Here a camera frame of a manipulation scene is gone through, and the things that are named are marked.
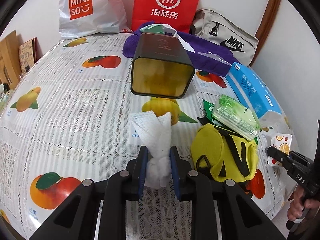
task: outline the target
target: nike logo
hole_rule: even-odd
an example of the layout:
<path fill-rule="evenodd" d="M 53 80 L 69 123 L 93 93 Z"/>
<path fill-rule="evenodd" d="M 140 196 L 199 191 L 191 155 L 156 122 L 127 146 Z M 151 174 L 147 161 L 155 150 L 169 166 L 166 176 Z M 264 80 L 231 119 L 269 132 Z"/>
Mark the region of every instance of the nike logo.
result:
<path fill-rule="evenodd" d="M 220 46 L 226 47 L 232 51 L 245 52 L 245 51 L 241 50 L 241 48 L 244 46 L 244 44 L 242 42 L 238 41 L 233 36 L 231 36 L 228 40 L 222 41 L 220 43 Z"/>

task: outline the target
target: fruit print tablecloth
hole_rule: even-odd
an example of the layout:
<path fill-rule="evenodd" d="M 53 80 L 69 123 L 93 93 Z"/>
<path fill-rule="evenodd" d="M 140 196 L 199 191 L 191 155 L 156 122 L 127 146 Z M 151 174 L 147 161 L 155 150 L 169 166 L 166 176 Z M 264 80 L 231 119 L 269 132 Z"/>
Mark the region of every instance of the fruit print tablecloth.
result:
<path fill-rule="evenodd" d="M 62 41 L 28 72 L 0 118 L 0 214 L 26 239 L 80 183 L 108 179 L 138 155 L 141 145 L 129 114 L 157 111 L 156 98 L 130 92 L 131 62 L 122 54 L 130 34 L 94 35 Z M 172 146 L 190 160 L 190 145 L 203 116 L 203 99 L 236 98 L 225 78 L 196 71 L 183 99 L 168 101 Z M 284 171 L 268 166 L 265 149 L 276 132 L 258 136 L 259 165 L 250 187 L 253 200 L 273 218 L 293 190 Z M 292 149 L 298 150 L 295 139 Z M 127 204 L 127 239 L 185 239 L 191 233 L 191 203 L 178 202 L 172 182 L 145 188 Z"/>

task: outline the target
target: white wall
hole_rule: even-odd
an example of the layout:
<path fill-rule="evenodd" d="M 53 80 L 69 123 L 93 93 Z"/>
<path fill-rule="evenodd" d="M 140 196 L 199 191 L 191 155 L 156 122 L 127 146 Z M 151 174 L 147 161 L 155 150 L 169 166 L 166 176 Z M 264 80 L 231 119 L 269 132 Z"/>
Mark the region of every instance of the white wall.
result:
<path fill-rule="evenodd" d="M 281 1 L 252 68 L 288 116 L 301 153 L 314 158 L 320 119 L 320 45 L 288 0 Z"/>
<path fill-rule="evenodd" d="M 129 24 L 134 0 L 123 0 Z M 254 35 L 259 27 L 268 0 L 200 0 L 198 8 L 213 7 L 229 20 Z M 13 17 L 3 38 L 12 30 L 20 34 L 20 42 L 38 38 L 40 56 L 45 54 L 60 39 L 59 0 L 28 0 Z"/>

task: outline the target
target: yellow pouch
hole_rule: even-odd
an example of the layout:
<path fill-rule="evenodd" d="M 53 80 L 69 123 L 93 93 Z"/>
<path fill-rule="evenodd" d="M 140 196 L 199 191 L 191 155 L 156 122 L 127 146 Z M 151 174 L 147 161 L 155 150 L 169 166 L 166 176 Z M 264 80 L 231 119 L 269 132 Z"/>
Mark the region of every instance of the yellow pouch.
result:
<path fill-rule="evenodd" d="M 257 145 L 239 134 L 206 124 L 198 130 L 191 144 L 191 155 L 197 171 L 223 182 L 253 179 L 258 165 Z"/>

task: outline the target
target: miniso bag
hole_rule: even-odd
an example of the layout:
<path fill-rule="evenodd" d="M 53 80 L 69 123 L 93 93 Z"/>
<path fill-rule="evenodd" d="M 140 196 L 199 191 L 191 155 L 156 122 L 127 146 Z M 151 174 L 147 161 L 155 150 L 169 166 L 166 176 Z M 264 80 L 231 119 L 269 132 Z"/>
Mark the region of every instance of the miniso bag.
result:
<path fill-rule="evenodd" d="M 61 39 L 128 32 L 122 0 L 60 0 Z"/>
<path fill-rule="evenodd" d="M 198 130 L 190 150 L 195 169 L 210 179 L 238 183 L 255 176 L 257 145 L 235 132 L 208 123 Z"/>
<path fill-rule="evenodd" d="M 257 49 L 256 37 L 240 29 L 211 8 L 196 12 L 191 30 L 200 38 L 228 48 L 245 66 L 250 64 Z"/>

